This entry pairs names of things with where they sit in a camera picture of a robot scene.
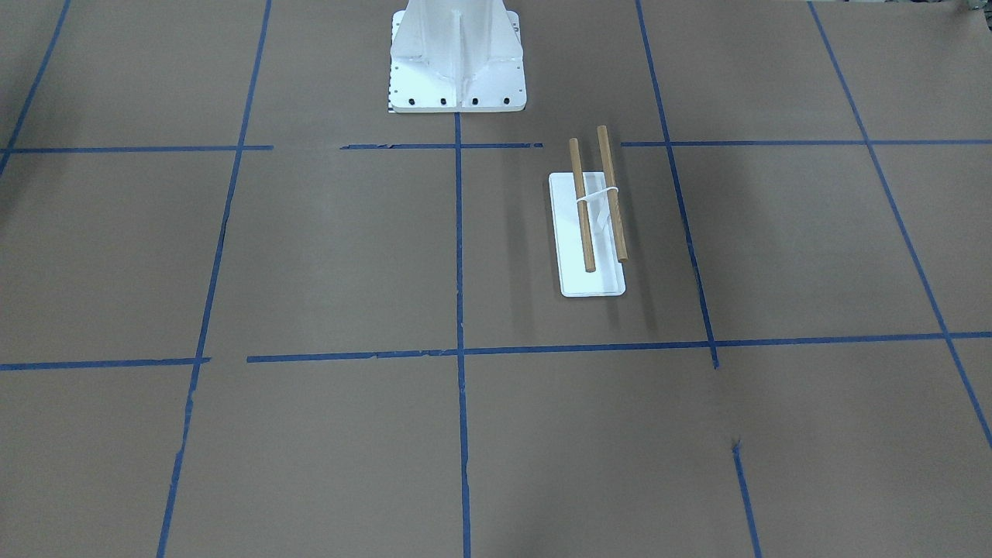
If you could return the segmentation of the white wooden towel rack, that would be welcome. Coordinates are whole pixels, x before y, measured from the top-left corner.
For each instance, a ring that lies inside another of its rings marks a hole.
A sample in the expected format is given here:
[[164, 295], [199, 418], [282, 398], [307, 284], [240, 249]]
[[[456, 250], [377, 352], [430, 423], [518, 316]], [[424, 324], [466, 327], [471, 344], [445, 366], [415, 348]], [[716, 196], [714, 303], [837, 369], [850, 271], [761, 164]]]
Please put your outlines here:
[[568, 141], [570, 172], [548, 176], [560, 293], [567, 299], [608, 298], [627, 290], [628, 243], [608, 127], [599, 125], [602, 169], [587, 172], [580, 142]]

